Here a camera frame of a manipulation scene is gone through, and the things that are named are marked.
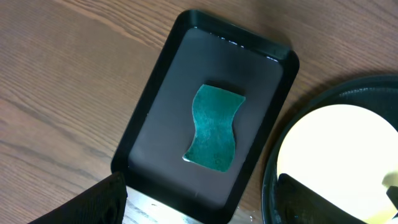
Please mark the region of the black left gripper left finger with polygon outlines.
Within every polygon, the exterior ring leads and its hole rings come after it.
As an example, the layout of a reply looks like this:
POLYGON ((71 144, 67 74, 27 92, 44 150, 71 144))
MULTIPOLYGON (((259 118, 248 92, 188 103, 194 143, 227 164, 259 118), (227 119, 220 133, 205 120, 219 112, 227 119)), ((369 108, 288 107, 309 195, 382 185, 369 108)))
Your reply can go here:
POLYGON ((31 224, 122 224, 127 190, 116 172, 31 224))

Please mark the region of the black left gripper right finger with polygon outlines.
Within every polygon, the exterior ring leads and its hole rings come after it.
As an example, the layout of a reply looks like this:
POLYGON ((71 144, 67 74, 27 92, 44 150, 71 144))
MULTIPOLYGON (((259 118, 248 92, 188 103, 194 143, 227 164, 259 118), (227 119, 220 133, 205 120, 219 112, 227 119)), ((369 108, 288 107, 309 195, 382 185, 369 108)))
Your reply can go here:
POLYGON ((363 224, 291 176, 281 174, 276 189, 277 211, 288 224, 363 224))

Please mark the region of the yellow plate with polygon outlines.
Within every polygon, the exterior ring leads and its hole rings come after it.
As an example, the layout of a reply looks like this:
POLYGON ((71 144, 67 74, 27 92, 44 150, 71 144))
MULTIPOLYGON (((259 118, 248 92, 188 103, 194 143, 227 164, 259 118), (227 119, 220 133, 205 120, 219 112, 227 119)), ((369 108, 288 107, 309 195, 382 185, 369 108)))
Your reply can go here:
POLYGON ((371 110, 330 105, 306 114, 285 135, 276 171, 361 221, 395 222, 387 190, 397 185, 397 130, 371 110))

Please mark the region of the green scrubbing sponge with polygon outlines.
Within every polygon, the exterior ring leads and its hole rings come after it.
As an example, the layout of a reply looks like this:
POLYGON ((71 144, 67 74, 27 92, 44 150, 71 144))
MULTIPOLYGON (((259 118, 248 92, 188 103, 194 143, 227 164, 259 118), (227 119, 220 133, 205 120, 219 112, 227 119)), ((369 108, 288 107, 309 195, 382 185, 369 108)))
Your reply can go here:
POLYGON ((226 172, 234 160, 233 121, 246 98, 222 88, 202 85, 192 102, 193 141, 183 160, 226 172))

